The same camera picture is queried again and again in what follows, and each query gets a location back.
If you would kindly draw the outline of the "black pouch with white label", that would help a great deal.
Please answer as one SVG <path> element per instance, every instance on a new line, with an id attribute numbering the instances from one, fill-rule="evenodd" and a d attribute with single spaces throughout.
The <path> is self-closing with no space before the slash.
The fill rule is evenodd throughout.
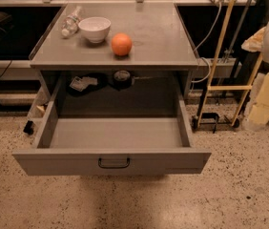
<path id="1" fill-rule="evenodd" d="M 75 76 L 67 83 L 67 93 L 78 97 L 103 89 L 108 85 L 107 75 L 104 73 L 88 73 L 83 76 Z"/>

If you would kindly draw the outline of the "orange fruit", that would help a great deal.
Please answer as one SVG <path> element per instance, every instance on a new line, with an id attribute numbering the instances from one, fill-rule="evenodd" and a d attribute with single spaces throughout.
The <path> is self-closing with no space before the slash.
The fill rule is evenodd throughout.
<path id="1" fill-rule="evenodd" d="M 111 41 L 113 53 L 117 56 L 126 56 L 132 49 L 132 39 L 126 33 L 117 33 Z"/>

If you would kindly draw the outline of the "small black floor object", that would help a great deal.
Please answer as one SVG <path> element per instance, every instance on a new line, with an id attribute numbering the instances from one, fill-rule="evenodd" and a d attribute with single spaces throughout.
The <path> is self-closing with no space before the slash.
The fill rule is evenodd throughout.
<path id="1" fill-rule="evenodd" d="M 24 129 L 23 129 L 23 132 L 27 135 L 32 135 L 33 134 L 33 122 L 31 120 L 28 120 Z"/>

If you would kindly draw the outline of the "white ceramic bowl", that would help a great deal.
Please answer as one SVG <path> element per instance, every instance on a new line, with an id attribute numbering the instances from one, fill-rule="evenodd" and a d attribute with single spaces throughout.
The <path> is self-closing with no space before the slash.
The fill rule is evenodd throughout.
<path id="1" fill-rule="evenodd" d="M 111 21 L 104 17 L 89 17 L 78 24 L 81 34 L 92 43 L 101 43 L 109 34 Z"/>

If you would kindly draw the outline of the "grey metal drawer cabinet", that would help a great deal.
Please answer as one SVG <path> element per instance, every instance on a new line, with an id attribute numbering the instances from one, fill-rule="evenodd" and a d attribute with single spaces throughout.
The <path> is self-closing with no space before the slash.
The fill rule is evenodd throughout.
<path id="1" fill-rule="evenodd" d="M 197 58 L 174 3 L 86 3 L 65 38 L 75 8 L 62 8 L 31 60 L 45 119 L 187 118 L 180 78 Z"/>

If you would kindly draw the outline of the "clear plastic water bottle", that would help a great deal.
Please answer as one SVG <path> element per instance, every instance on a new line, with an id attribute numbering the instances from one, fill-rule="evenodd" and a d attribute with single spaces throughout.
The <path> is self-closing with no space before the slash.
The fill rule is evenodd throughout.
<path id="1" fill-rule="evenodd" d="M 61 29 L 61 34 L 64 38 L 70 38 L 78 31 L 78 24 L 81 21 L 82 8 L 77 6 L 74 11 L 69 14 Z"/>

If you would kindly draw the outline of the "black round tape roll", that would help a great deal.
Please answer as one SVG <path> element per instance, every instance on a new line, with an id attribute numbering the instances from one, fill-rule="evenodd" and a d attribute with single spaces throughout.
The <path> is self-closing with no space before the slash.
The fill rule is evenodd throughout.
<path id="1" fill-rule="evenodd" d="M 128 71 L 117 71 L 113 74 L 114 87 L 118 90 L 124 90 L 134 85 L 134 77 Z"/>

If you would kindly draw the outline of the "grey top drawer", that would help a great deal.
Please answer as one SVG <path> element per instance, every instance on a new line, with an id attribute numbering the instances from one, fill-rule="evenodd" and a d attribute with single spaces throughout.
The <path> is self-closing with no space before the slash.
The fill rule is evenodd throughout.
<path id="1" fill-rule="evenodd" d="M 193 144 L 178 81 L 163 76 L 116 91 L 105 87 L 73 97 L 57 81 L 29 149 L 12 153 L 29 176 L 157 176 L 199 174 L 211 151 Z M 98 160 L 130 159 L 126 169 Z"/>

